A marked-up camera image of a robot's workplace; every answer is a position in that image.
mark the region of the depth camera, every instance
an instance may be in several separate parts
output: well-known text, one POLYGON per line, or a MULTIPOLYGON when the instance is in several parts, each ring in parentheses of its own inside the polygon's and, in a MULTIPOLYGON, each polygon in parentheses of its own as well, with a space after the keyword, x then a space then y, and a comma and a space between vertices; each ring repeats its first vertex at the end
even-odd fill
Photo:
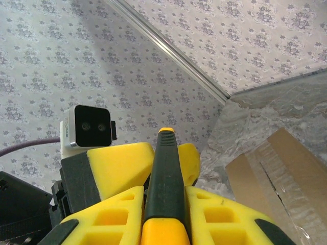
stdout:
POLYGON ((107 109, 76 105, 69 109, 63 121, 64 146, 69 148, 110 146, 115 139, 112 123, 107 109))

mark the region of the yellow foam block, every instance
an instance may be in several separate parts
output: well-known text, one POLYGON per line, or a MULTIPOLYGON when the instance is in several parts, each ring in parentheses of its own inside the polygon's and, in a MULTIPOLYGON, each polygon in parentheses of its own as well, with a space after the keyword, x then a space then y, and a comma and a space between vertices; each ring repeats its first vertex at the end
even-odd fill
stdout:
POLYGON ((151 144, 140 142, 87 151, 100 198, 105 200, 148 178, 154 158, 151 144))
MULTIPOLYGON (((200 175, 200 154, 191 143, 178 146, 180 167, 185 186, 200 175)), ((89 164, 101 200, 134 186, 141 186, 149 176, 154 151, 149 143, 140 142, 87 151, 89 164)))
POLYGON ((273 223, 266 215, 193 186, 186 195, 193 245, 273 245, 254 221, 273 223))
POLYGON ((143 214, 143 186, 137 186, 74 213, 63 222, 79 224, 62 245, 139 245, 143 214))
POLYGON ((186 143, 178 146, 178 155, 184 185, 192 185, 200 175, 200 153, 195 145, 186 143))
POLYGON ((190 245, 190 241, 179 220, 151 218, 143 225, 141 245, 190 245))

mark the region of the yellow foam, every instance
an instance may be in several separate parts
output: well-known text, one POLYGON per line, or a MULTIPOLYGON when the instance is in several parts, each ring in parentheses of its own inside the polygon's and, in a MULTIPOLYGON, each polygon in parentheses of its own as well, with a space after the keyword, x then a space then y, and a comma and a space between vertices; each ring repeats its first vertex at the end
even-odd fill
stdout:
POLYGON ((193 186, 186 195, 193 245, 273 245, 254 221, 273 223, 264 214, 193 186))
POLYGON ((200 175, 200 154, 195 145, 186 143, 178 146, 178 155, 184 185, 192 185, 200 175))
POLYGON ((143 194, 137 186, 68 216, 79 224, 62 245, 139 245, 143 194))
POLYGON ((153 164, 151 144, 140 142, 87 151, 100 198, 105 200, 134 186, 142 186, 153 164))
MULTIPOLYGON (((191 143, 178 146, 180 167, 185 186, 200 175, 200 154, 191 143)), ((141 186, 149 176, 154 151, 149 143, 133 143, 87 151, 89 164, 101 200, 134 186, 141 186)))

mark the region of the black strap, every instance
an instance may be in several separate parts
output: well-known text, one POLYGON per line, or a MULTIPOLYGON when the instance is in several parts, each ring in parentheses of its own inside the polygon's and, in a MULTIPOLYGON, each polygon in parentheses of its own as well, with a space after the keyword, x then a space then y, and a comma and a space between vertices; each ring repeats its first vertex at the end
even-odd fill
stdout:
POLYGON ((48 212, 0 226, 0 241, 11 240, 46 230, 51 230, 48 212))

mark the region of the wall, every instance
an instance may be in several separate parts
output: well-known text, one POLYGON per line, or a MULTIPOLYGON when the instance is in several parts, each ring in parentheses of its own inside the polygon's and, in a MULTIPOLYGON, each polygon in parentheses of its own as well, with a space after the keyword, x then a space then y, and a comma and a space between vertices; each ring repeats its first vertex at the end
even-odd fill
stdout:
POLYGON ((327 67, 325 0, 126 2, 230 94, 327 67))
MULTIPOLYGON (((59 136, 75 104, 108 108, 116 144, 172 126, 200 150, 221 104, 103 1, 0 2, 0 145, 59 136)), ((59 145, 0 158, 0 170, 50 191, 59 145)))
POLYGON ((327 165, 327 71, 232 96, 201 154, 198 185, 233 198, 224 167, 285 127, 327 165))

